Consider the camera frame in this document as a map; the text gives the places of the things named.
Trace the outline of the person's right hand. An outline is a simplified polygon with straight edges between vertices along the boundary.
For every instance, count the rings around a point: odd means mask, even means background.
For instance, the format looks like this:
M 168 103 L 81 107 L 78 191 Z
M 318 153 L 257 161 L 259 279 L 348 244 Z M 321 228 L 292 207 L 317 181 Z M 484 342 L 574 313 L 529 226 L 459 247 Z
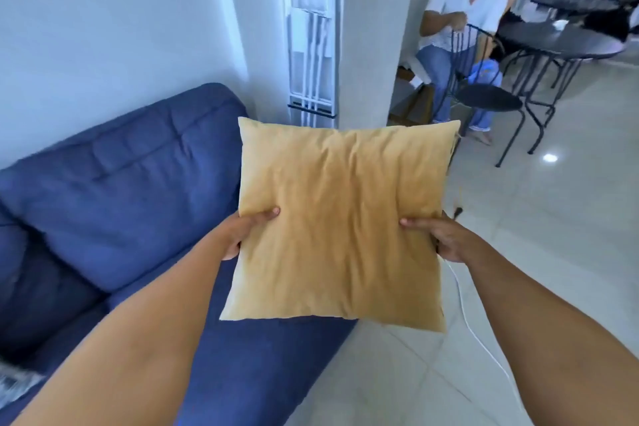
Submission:
M 446 214 L 434 218 L 440 219 L 438 237 L 430 236 L 437 254 L 447 261 L 469 264 L 484 241 Z

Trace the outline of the person's left hand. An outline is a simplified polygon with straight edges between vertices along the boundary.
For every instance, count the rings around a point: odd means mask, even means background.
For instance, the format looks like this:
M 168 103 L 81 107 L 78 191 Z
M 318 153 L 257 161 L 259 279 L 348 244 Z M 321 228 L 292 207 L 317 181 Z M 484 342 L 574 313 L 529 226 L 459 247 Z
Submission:
M 235 212 L 221 222 L 215 229 L 216 239 L 224 251 L 221 257 L 222 261 L 228 261 L 237 257 L 242 241 L 249 236 L 253 228 L 256 228 L 244 225 L 244 215 L 247 214 Z

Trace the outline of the yellow square cushion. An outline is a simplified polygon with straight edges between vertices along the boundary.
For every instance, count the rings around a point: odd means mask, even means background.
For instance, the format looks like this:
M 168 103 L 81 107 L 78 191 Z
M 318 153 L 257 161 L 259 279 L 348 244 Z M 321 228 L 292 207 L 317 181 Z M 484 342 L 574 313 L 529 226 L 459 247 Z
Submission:
M 241 244 L 220 320 L 335 317 L 445 333 L 432 238 L 460 121 L 339 131 L 238 119 Z

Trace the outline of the person's right forearm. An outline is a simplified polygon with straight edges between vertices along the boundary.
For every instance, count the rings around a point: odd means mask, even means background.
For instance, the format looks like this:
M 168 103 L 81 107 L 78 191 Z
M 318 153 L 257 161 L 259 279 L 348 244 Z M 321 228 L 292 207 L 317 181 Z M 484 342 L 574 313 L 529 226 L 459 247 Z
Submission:
M 639 359 L 482 239 L 459 253 L 535 426 L 639 426 Z

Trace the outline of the person's left forearm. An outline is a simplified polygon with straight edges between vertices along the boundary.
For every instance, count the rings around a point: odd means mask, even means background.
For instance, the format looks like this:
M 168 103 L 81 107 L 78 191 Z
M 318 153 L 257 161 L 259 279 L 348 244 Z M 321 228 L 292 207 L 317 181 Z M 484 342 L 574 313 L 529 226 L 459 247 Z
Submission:
M 172 426 L 228 247 L 211 231 L 118 305 L 11 426 Z

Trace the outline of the blue fabric sofa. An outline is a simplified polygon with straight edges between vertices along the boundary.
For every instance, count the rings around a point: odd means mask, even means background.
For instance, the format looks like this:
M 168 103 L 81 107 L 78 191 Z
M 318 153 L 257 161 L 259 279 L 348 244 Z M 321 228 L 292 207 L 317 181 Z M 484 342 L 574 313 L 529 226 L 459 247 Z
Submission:
M 0 359 L 43 377 L 238 206 L 240 99 L 221 83 L 140 107 L 0 170 Z M 221 322 L 222 265 L 176 426 L 284 426 L 355 327 Z

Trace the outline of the black metal chair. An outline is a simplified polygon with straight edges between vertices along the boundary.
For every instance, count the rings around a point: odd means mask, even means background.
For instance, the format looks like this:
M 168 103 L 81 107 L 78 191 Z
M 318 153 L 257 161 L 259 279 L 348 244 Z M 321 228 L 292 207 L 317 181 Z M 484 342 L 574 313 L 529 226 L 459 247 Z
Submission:
M 460 136 L 465 137 L 471 121 L 479 111 L 517 113 L 520 116 L 520 122 L 495 164 L 496 168 L 500 168 L 525 123 L 526 115 L 523 101 L 502 87 L 479 83 L 469 84 L 466 77 L 475 63 L 490 58 L 490 43 L 501 49 L 503 44 L 496 35 L 472 24 L 467 24 L 464 30 L 459 32 L 452 31 L 450 43 L 451 68 L 449 77 L 442 95 L 433 101 L 433 116 L 438 115 L 440 108 L 446 101 L 450 103 L 450 108 L 453 108 L 454 104 L 469 108 L 471 114 L 462 123 L 459 131 Z

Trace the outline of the blue plastic bag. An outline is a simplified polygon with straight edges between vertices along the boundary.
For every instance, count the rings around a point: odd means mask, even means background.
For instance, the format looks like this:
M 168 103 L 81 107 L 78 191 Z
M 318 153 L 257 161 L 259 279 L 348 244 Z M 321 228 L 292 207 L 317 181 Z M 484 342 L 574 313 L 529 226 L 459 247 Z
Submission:
M 484 84 L 501 87 L 503 74 L 498 61 L 494 59 L 484 59 L 473 65 L 469 75 L 466 77 L 469 84 Z

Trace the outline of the white barred window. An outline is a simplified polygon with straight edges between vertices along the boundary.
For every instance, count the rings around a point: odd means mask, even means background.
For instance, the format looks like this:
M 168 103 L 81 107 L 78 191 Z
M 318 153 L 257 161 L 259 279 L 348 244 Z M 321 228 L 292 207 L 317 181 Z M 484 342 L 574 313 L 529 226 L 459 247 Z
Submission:
M 293 125 L 337 127 L 343 0 L 284 0 Z

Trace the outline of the round black table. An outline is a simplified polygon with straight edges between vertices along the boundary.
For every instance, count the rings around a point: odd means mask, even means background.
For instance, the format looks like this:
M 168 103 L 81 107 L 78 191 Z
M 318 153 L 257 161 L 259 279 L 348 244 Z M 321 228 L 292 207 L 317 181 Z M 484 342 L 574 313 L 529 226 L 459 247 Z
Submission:
M 524 111 L 539 129 L 529 155 L 539 147 L 547 125 L 555 116 L 558 101 L 582 63 L 611 59 L 626 49 L 626 44 L 615 37 L 570 23 L 563 29 L 555 28 L 551 21 L 510 23 L 500 28 L 497 35 L 500 41 L 515 45 L 519 50 L 508 62 L 505 73 L 516 61 L 525 60 L 513 84 L 513 92 L 523 100 Z M 550 103 L 534 100 L 533 95 L 548 69 L 556 64 L 562 65 L 554 99 Z

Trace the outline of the black rectangular table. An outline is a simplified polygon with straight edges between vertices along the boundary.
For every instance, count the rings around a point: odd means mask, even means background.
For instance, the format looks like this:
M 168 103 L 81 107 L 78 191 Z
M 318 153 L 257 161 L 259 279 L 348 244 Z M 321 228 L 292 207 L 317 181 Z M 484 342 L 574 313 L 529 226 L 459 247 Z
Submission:
M 563 12 L 589 14 L 591 12 L 610 12 L 619 8 L 614 0 L 530 0 L 541 7 Z

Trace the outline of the patterned grey cushion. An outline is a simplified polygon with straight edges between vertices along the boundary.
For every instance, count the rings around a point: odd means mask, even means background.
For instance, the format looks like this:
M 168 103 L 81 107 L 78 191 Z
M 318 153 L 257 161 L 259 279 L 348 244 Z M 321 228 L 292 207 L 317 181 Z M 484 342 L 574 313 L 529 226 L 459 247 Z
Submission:
M 44 380 L 45 377 L 38 372 L 21 368 L 0 358 L 0 409 L 25 396 Z

